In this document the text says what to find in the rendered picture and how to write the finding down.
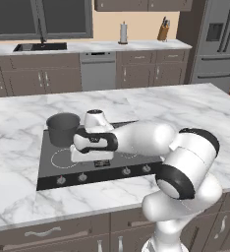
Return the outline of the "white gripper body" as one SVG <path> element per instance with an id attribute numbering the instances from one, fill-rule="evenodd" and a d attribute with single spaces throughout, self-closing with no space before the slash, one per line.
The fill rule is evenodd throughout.
<path id="1" fill-rule="evenodd" d="M 83 161 L 95 161 L 95 160 L 111 160 L 114 158 L 113 152 L 100 152 L 91 151 L 87 154 L 79 152 L 74 145 L 70 147 L 71 161 L 72 162 L 83 162 Z"/>

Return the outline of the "dark grey pot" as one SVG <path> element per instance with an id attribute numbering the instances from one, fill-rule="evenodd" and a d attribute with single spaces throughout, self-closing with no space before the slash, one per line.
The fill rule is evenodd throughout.
<path id="1" fill-rule="evenodd" d="M 46 120 L 50 142 L 58 148 L 68 148 L 80 126 L 80 117 L 70 112 L 57 113 Z"/>

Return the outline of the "black glass hob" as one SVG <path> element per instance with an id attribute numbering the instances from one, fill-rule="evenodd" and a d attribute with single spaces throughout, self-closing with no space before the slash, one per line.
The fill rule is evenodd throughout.
<path id="1" fill-rule="evenodd" d="M 143 172 L 143 166 L 151 168 L 149 173 Z M 43 131 L 40 162 L 36 190 L 47 190 L 60 187 L 76 186 L 95 182 L 124 179 L 154 174 L 161 165 L 160 157 L 144 157 L 125 153 L 115 153 L 112 160 L 95 160 L 74 163 L 71 161 L 69 148 L 57 148 L 50 143 L 48 130 Z M 128 167 L 129 175 L 122 169 Z M 87 176 L 85 182 L 79 181 L 79 175 Z M 64 184 L 57 184 L 60 176 L 66 178 Z"/>

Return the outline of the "wide brown drawer front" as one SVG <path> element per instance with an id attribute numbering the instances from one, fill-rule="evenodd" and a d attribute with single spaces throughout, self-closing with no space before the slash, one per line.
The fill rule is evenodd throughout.
<path id="1" fill-rule="evenodd" d="M 45 237 L 25 237 L 25 232 L 27 231 L 43 232 L 56 226 L 60 226 L 62 230 L 54 231 Z M 109 235 L 108 214 L 45 223 L 37 222 L 36 224 L 22 227 L 11 226 L 6 230 L 0 230 L 0 252 L 10 252 L 33 246 L 89 238 L 102 234 Z"/>

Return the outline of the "grey dishwasher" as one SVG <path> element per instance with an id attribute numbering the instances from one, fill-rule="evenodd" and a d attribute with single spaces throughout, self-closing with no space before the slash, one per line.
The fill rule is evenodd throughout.
<path id="1" fill-rule="evenodd" d="M 85 52 L 80 54 L 84 92 L 116 88 L 116 53 Z"/>

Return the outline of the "brown cupboard run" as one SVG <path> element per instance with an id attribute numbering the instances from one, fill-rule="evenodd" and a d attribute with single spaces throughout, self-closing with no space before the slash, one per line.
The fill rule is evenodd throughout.
<path id="1" fill-rule="evenodd" d="M 0 97 L 81 90 L 78 53 L 0 56 Z"/>
<path id="2" fill-rule="evenodd" d="M 117 52 L 116 88 L 183 85 L 189 53 L 189 49 Z"/>

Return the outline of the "black sink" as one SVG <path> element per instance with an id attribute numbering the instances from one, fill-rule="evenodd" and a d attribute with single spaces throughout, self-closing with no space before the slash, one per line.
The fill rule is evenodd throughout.
<path id="1" fill-rule="evenodd" d="M 58 43 L 20 43 L 18 44 L 14 51 L 45 51 L 45 50 L 66 50 L 67 43 L 66 42 L 58 42 Z"/>

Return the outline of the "white paper towel roll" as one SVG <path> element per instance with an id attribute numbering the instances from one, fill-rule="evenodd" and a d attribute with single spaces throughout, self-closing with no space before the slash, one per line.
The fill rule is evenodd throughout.
<path id="1" fill-rule="evenodd" d="M 128 36 L 127 36 L 127 24 L 123 22 L 120 24 L 120 40 L 119 44 L 128 44 Z"/>

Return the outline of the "black tap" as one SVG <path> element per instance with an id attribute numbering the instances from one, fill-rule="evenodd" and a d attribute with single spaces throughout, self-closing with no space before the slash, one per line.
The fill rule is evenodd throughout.
<path id="1" fill-rule="evenodd" d="M 43 46 L 44 43 L 46 42 L 46 39 L 43 36 L 43 31 L 42 31 L 42 27 L 41 27 L 41 22 L 40 22 L 40 18 L 38 18 L 38 30 L 39 30 L 39 34 L 40 34 L 40 42 L 41 45 Z"/>

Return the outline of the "wooden knife block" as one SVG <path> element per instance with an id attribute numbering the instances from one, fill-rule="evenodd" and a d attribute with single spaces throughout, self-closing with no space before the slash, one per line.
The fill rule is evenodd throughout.
<path id="1" fill-rule="evenodd" d="M 170 28 L 170 21 L 166 18 L 163 18 L 162 24 L 159 29 L 159 33 L 157 36 L 157 39 L 159 41 L 166 41 L 167 40 L 167 34 Z"/>

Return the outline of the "grey framed window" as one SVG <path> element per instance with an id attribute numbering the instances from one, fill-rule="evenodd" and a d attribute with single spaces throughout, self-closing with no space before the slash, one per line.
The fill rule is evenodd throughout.
<path id="1" fill-rule="evenodd" d="M 91 0 L 0 0 L 0 40 L 93 38 Z"/>

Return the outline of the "grey fridge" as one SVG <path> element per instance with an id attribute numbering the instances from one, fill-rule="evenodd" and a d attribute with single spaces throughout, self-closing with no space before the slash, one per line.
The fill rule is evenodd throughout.
<path id="1" fill-rule="evenodd" d="M 207 0 L 191 83 L 230 91 L 230 0 Z"/>

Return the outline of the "brown wall cupboards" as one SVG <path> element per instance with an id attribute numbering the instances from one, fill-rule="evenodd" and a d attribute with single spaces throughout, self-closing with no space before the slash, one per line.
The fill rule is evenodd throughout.
<path id="1" fill-rule="evenodd" d="M 97 12 L 190 11 L 193 0 L 94 0 Z"/>

